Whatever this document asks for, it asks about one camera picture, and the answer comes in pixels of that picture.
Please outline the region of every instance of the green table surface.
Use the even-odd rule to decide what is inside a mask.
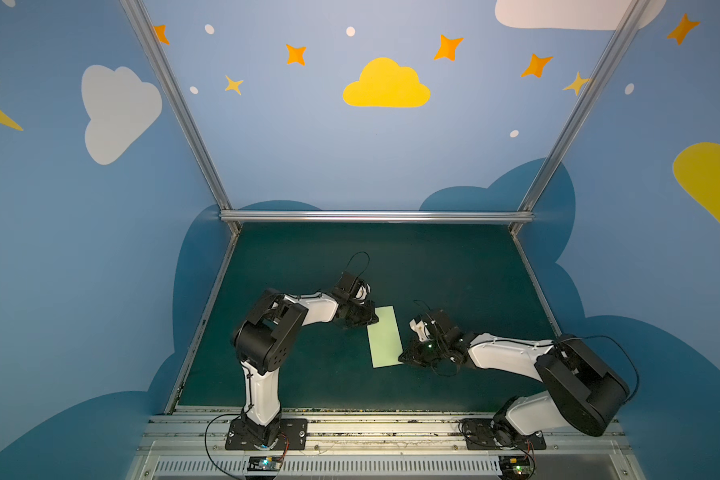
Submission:
[[[267,287],[290,294],[329,289],[355,252],[376,306],[393,305],[403,347],[414,299],[441,307],[462,331],[526,340],[553,337],[506,226],[246,224],[202,336],[180,404],[242,406],[242,368],[230,334]],[[350,271],[359,273],[365,256]],[[543,391],[527,377],[463,368],[452,377],[398,365],[372,368],[365,327],[305,326],[280,371],[284,408],[495,411]]]

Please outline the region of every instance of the light green rectangular sheet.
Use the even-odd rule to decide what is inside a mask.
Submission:
[[[398,357],[403,353],[400,342],[398,322],[394,318],[392,306],[380,306],[376,309],[378,323],[368,325],[368,343],[371,345],[373,368],[400,365]]]

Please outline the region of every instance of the robotic arm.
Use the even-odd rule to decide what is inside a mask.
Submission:
[[[344,319],[347,326],[378,322],[371,287],[344,272],[331,293],[295,296],[267,289],[234,331],[231,343],[246,378],[246,408],[240,434],[260,449],[269,449],[281,432],[278,376],[304,325]]]
[[[489,333],[463,334],[441,309],[411,321],[413,338],[399,360],[438,368],[498,369],[542,382],[547,391],[510,398],[493,417],[485,434],[497,446],[515,446],[547,428],[572,426],[601,436],[624,404],[630,389],[584,342],[572,335],[527,341]],[[476,432],[464,432],[465,435]]]

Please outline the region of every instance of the blue wall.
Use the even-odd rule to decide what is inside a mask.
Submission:
[[[684,14],[700,24],[678,44]],[[720,0],[677,0],[637,34],[520,232],[562,329],[613,336],[640,369],[619,418],[649,480],[720,465],[720,223],[672,170],[700,142],[720,144]]]
[[[495,2],[476,0],[145,4],[238,208],[516,210],[535,171],[522,170],[506,196],[485,189],[547,155],[576,101],[564,89],[576,72],[589,76],[612,34],[588,29],[576,6],[568,16],[580,29],[513,28]],[[616,24],[614,12],[605,16]],[[455,61],[434,60],[441,35],[464,38]],[[306,46],[304,65],[287,63],[287,44]],[[553,57],[540,78],[521,76],[532,54]],[[429,101],[347,104],[345,87],[380,57],[413,68]],[[226,77],[243,81],[240,94]]]
[[[20,130],[0,123],[0,478],[121,478],[230,232],[168,103],[141,83],[157,85],[119,2],[7,4],[0,110]],[[128,68],[163,105],[108,164],[86,142],[81,85],[97,64]],[[104,120],[138,127],[140,100],[117,105]]]

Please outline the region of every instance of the black mounting plate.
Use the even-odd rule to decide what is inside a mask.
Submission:
[[[230,423],[230,430],[227,432],[226,442],[224,442],[225,450],[282,452],[286,447],[286,441],[282,439],[282,436],[278,436],[277,442],[271,450],[259,450],[254,446],[255,439],[246,434],[246,429],[242,423],[242,418],[236,418]],[[288,450],[303,450],[307,439],[307,419],[283,418],[280,420],[280,433],[288,437]]]
[[[467,440],[467,450],[501,450],[502,447],[494,446],[494,439],[490,432],[490,422],[492,418],[465,418],[464,419],[464,436]],[[534,447],[534,450],[546,450],[547,443],[544,435],[538,432],[537,435],[526,437],[528,442]]]

